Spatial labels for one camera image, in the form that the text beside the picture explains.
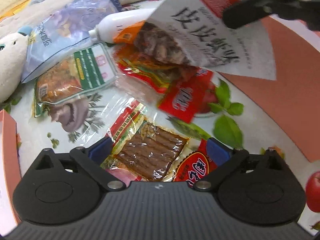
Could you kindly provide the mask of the red round-logo snack pack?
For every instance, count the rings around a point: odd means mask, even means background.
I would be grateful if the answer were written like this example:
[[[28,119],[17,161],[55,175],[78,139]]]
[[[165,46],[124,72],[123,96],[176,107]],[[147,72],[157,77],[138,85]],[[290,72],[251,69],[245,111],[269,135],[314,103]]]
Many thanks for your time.
[[[188,154],[174,172],[174,182],[187,182],[189,187],[207,176],[210,172],[217,168],[216,163],[207,154],[207,141],[202,139],[196,151]]]

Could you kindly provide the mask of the brown strips snack pack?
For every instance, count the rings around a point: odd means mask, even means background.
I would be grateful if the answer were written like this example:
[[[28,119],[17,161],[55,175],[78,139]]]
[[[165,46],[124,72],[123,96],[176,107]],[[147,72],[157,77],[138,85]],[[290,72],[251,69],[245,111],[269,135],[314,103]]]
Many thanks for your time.
[[[200,145],[176,129],[172,117],[135,99],[117,111],[106,136],[113,147],[101,166],[128,181],[173,181],[179,163]]]

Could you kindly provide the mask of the red clear tofu snack pack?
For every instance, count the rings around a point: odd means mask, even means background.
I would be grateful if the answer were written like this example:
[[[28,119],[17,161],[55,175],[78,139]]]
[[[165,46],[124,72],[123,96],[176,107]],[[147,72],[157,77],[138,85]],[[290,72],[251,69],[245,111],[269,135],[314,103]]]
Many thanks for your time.
[[[118,88],[183,122],[209,113],[218,102],[210,70],[160,63],[129,44],[117,46],[112,57]]]

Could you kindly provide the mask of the white red shrimp snack bag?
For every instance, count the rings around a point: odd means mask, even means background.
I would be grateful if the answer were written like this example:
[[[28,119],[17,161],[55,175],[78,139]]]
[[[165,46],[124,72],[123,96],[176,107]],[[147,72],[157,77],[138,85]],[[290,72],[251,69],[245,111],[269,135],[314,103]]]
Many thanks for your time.
[[[276,79],[268,33],[261,23],[237,30],[222,21],[223,10],[240,0],[165,0],[134,40],[139,51],[162,63]]]

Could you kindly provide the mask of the orange snack packet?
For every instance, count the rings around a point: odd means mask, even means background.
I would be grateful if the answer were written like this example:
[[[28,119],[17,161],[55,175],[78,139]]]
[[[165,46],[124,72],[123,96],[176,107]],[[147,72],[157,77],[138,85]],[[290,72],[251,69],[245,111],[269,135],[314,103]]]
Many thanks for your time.
[[[120,31],[120,33],[113,38],[113,42],[115,44],[119,44],[119,43],[133,44],[134,40],[136,39],[137,35],[139,34],[144,24],[145,24],[145,21],[140,21],[126,27],[124,30]]]

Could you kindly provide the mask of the pink box lid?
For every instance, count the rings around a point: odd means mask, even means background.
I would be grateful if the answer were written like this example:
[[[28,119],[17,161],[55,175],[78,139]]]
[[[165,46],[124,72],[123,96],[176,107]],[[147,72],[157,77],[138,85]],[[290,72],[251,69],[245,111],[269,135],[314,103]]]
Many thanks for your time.
[[[1,111],[1,235],[11,232],[20,219],[13,205],[13,192],[21,173],[17,154],[16,122],[5,110]]]

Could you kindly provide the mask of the pink deep box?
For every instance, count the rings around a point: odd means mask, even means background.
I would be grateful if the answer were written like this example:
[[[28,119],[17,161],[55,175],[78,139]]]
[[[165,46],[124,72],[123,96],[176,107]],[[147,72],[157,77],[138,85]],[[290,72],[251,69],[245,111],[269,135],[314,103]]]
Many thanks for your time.
[[[224,74],[290,137],[308,161],[319,160],[319,32],[277,16],[262,23],[272,42],[275,81]]]

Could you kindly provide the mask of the green label snack pack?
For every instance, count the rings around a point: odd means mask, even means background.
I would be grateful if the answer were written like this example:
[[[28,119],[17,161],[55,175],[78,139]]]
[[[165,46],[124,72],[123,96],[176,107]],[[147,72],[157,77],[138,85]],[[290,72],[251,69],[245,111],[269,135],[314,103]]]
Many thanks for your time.
[[[106,44],[75,51],[35,79],[33,116],[106,88],[116,77]]]

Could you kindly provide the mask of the lavender nut snack bag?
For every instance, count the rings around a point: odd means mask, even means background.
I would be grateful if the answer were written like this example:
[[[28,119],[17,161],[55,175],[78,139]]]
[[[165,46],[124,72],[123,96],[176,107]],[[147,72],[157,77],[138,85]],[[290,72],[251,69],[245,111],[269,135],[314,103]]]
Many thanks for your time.
[[[119,12],[119,0],[74,0],[33,28],[21,83],[37,78],[74,51],[91,46],[89,31]]]

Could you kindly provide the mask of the white bottle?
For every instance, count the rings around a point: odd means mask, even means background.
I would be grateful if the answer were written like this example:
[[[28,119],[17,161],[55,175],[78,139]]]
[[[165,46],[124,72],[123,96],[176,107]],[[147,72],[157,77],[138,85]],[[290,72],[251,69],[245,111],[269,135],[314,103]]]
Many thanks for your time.
[[[125,28],[147,20],[155,8],[121,11],[104,17],[92,30],[89,36],[93,40],[114,43],[114,38]]]

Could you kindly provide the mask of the white blue plush toy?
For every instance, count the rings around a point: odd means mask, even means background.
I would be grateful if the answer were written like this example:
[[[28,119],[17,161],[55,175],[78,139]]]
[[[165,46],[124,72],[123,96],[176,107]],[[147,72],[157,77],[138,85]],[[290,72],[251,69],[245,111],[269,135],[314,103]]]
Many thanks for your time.
[[[23,26],[18,32],[1,38],[1,103],[12,95],[20,83],[31,31],[32,27]]]

